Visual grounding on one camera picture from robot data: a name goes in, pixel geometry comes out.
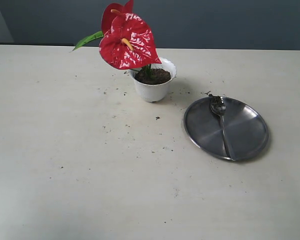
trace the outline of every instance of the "flower pot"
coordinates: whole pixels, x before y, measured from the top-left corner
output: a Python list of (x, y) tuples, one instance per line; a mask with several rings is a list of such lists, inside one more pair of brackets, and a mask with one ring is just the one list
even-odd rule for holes
[(135, 75), (137, 74), (137, 72), (131, 69), (129, 70), (129, 75), (134, 80), (136, 93), (143, 100), (149, 103), (155, 103), (162, 100), (168, 94), (170, 83), (177, 75), (177, 68), (172, 62), (162, 57), (160, 57), (160, 61), (162, 62), (162, 64), (152, 64), (151, 68), (166, 70), (171, 75), (171, 79), (162, 84), (150, 85), (139, 82), (135, 79)]

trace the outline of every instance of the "red flower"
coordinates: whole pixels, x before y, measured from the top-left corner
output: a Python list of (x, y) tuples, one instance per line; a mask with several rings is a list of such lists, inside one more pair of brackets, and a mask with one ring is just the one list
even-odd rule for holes
[(103, 35), (110, 30), (112, 21), (118, 16), (118, 14), (129, 14), (132, 13), (134, 7), (134, 0), (129, 0), (124, 6), (118, 3), (111, 3), (108, 5), (102, 15), (101, 30)]
[(134, 13), (118, 15), (99, 45), (101, 57), (116, 69), (160, 64), (148, 24)]

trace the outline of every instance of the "table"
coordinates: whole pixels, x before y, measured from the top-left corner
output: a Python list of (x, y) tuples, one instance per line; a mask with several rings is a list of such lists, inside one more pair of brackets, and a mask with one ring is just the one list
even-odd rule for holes
[[(0, 45), (0, 240), (300, 240), (300, 51), (158, 49), (177, 78), (147, 103), (98, 48), (71, 50)], [(190, 141), (208, 92), (263, 116), (261, 156)]]

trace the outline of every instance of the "metal spoon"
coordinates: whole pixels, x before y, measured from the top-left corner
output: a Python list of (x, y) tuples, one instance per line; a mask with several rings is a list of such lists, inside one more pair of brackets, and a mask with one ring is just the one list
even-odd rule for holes
[(227, 136), (227, 133), (225, 131), (225, 124), (224, 124), (224, 114), (226, 112), (226, 105), (222, 101), (222, 98), (220, 96), (213, 96), (212, 94), (209, 95), (212, 97), (211, 102), (210, 102), (210, 108), (211, 111), (219, 116), (220, 119), (220, 125), (222, 128), (222, 137), (223, 137), (223, 144), (224, 144), (224, 149), (228, 157), (232, 161), (236, 161), (236, 156), (234, 154), (234, 150), (229, 142), (229, 138)]

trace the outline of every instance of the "stainless steel plate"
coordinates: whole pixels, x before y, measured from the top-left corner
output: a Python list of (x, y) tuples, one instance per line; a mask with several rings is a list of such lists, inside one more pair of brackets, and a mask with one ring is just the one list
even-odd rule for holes
[[(230, 159), (225, 151), (219, 118), (210, 110), (212, 97), (191, 104), (184, 114), (184, 128), (190, 139), (209, 154)], [(267, 145), (269, 132), (264, 119), (247, 104), (229, 97), (221, 97), (226, 112), (225, 131), (233, 147), (236, 160), (255, 157)]]

